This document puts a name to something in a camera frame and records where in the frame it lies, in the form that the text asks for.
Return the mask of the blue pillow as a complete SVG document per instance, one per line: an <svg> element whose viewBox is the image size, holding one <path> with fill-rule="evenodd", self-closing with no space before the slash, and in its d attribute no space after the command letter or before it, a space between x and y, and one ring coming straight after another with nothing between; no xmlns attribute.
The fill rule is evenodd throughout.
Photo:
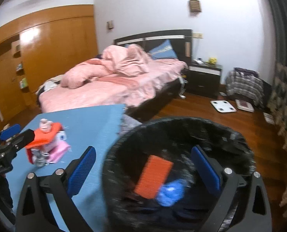
<svg viewBox="0 0 287 232"><path fill-rule="evenodd" d="M153 60L157 59L177 59L177 55L171 45L170 40L164 41L161 45L149 51Z"/></svg>

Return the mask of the blue plastic bag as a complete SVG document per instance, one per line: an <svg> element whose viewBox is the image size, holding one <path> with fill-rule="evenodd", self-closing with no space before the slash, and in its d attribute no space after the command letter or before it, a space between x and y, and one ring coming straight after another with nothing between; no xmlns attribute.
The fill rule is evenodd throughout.
<svg viewBox="0 0 287 232"><path fill-rule="evenodd" d="M184 197L186 181L184 179L177 179L166 183L159 188L155 197L159 205L170 207Z"/></svg>

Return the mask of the clothes pile on bed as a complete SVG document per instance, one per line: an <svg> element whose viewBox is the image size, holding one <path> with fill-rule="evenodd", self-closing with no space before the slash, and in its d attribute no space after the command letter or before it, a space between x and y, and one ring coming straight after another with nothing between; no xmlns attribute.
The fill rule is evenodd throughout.
<svg viewBox="0 0 287 232"><path fill-rule="evenodd" d="M61 82L63 76L64 76L64 75L61 74L61 75L58 75L58 76L56 76L56 77L53 77L53 78L50 78L50 79L46 80L46 81L38 88L38 90L36 91L35 94L40 95L40 93L41 93L40 91L46 92L46 91L49 91L49 90L51 90L51 89L54 89L55 87L57 87L57 86L60 84L60 82Z"/></svg>

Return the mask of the right wall lamp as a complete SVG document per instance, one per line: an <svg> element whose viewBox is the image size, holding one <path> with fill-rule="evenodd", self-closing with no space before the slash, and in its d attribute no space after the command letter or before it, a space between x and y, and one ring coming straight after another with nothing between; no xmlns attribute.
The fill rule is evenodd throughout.
<svg viewBox="0 0 287 232"><path fill-rule="evenodd" d="M201 13L201 3L199 0L189 0L188 2L190 13Z"/></svg>

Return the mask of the white bathroom scale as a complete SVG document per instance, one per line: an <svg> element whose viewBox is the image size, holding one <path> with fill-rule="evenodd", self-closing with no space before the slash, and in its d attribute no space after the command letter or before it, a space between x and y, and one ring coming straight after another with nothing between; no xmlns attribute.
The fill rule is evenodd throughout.
<svg viewBox="0 0 287 232"><path fill-rule="evenodd" d="M210 103L220 113L234 113L237 111L235 107L225 100L210 101Z"/></svg>

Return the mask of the left wall lamp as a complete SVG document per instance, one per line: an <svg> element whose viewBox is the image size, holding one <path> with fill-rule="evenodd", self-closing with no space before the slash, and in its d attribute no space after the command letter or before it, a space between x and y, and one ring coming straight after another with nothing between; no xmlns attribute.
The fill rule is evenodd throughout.
<svg viewBox="0 0 287 232"><path fill-rule="evenodd" d="M114 24L113 24L112 20L107 22L107 28L108 28L108 30L112 30L114 28Z"/></svg>

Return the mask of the wooden wardrobe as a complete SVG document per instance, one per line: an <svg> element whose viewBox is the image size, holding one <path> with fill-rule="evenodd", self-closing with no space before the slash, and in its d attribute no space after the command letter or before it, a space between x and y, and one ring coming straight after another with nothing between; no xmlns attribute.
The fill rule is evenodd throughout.
<svg viewBox="0 0 287 232"><path fill-rule="evenodd" d="M98 53L93 5L66 5L0 27L0 121L36 107L46 80Z"/></svg>

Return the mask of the orange foam net sleeve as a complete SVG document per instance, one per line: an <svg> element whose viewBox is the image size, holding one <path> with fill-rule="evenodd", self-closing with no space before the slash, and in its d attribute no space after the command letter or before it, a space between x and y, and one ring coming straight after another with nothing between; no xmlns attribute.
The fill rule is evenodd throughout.
<svg viewBox="0 0 287 232"><path fill-rule="evenodd" d="M172 167L173 162L150 155L135 186L135 194L145 199L154 199Z"/></svg>

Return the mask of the wall lamp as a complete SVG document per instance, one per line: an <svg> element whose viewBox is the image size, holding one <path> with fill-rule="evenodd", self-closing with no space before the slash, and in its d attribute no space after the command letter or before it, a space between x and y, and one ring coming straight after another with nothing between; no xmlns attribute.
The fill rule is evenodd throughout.
<svg viewBox="0 0 287 232"><path fill-rule="evenodd" d="M114 28L114 24L113 24L112 20L107 22L107 28L108 28L108 30L112 30Z"/></svg>
<svg viewBox="0 0 287 232"><path fill-rule="evenodd" d="M201 13L201 3L199 0L189 0L188 2L190 13Z"/></svg>

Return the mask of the pink sock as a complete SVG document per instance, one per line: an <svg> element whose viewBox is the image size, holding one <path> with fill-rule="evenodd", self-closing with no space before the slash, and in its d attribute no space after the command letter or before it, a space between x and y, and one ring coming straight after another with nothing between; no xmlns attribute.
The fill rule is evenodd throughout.
<svg viewBox="0 0 287 232"><path fill-rule="evenodd" d="M41 132L43 132L45 134L49 133L49 132L51 132L52 124L53 124L52 121L47 120L45 118L42 118L39 122L39 129Z"/></svg>

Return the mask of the black lined trash bin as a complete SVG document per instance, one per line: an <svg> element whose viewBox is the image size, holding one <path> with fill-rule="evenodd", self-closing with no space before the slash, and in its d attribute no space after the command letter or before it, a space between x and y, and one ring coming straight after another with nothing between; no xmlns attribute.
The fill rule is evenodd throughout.
<svg viewBox="0 0 287 232"><path fill-rule="evenodd" d="M229 127L198 117L160 118L120 137L108 150L102 167L102 188L113 231L196 231L216 203L206 190L191 150L200 146L224 168L242 176L256 169L244 136ZM151 156L173 163L167 183L183 180L184 195L169 207L134 192Z"/></svg>

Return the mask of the blue table mat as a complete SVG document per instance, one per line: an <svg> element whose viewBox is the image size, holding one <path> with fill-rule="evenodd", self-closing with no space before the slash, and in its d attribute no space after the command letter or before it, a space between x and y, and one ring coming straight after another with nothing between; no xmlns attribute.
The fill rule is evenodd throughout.
<svg viewBox="0 0 287 232"><path fill-rule="evenodd" d="M25 178L30 172L38 176L51 175L58 168L66 168L72 160L79 158L87 147L93 146L96 149L96 162L73 201L93 231L105 231L107 214L101 186L102 164L109 148L119 137L123 114L124 105L115 104L43 113L30 121L26 129L36 129L42 118L61 123L70 150L56 164L42 168L29 163L25 149L17 153L12 161L13 170L6 174L13 210L17 209Z"/></svg>

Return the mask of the plaid shirt on chair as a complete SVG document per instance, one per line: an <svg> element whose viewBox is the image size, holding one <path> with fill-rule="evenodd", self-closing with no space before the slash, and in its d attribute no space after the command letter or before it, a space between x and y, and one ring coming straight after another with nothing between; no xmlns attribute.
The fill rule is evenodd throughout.
<svg viewBox="0 0 287 232"><path fill-rule="evenodd" d="M225 78L228 96L242 95L252 100L255 106L263 106L264 86L258 72L234 68Z"/></svg>

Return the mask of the red cloth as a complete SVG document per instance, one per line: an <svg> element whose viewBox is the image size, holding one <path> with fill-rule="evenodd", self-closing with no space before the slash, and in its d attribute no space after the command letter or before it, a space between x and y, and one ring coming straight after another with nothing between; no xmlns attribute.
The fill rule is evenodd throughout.
<svg viewBox="0 0 287 232"><path fill-rule="evenodd" d="M39 148L44 145L49 144L54 140L57 133L62 130L61 123L52 123L51 124L51 130L50 132L43 132L40 128L35 129L34 134L34 140L30 142L28 145L25 146L26 154L28 157L28 160L31 164L33 164L32 160L32 148Z"/></svg>

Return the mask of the grey sock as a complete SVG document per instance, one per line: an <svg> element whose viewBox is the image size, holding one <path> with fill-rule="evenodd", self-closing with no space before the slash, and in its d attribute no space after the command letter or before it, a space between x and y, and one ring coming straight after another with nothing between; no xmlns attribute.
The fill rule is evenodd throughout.
<svg viewBox="0 0 287 232"><path fill-rule="evenodd" d="M32 162L34 165L37 167L43 167L45 165L48 165L50 154L47 152L42 152L41 150L38 149L31 149L32 152Z"/></svg>

